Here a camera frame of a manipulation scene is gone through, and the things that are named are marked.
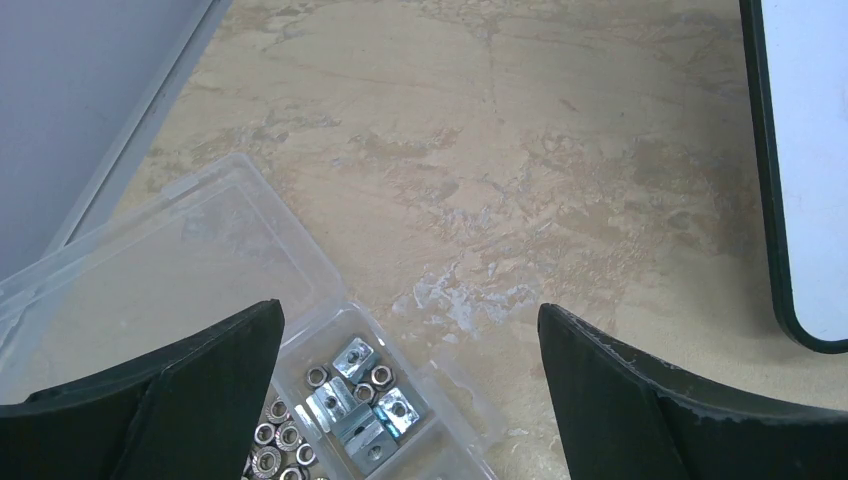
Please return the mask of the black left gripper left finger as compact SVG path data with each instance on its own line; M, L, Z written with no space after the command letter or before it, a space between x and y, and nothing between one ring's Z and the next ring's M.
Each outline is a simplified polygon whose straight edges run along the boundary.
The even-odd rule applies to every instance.
M233 479L285 318L258 302L189 337L1 409L5 479Z

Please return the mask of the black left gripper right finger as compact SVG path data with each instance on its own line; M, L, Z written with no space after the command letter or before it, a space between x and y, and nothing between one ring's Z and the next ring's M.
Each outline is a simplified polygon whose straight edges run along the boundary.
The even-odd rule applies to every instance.
M538 311L546 381L574 479L843 479L847 415L743 391Z

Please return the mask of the white whiteboard with black frame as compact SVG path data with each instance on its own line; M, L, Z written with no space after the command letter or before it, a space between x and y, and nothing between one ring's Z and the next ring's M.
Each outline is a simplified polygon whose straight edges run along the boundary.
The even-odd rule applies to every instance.
M847 349L847 5L743 1L745 66L775 317Z

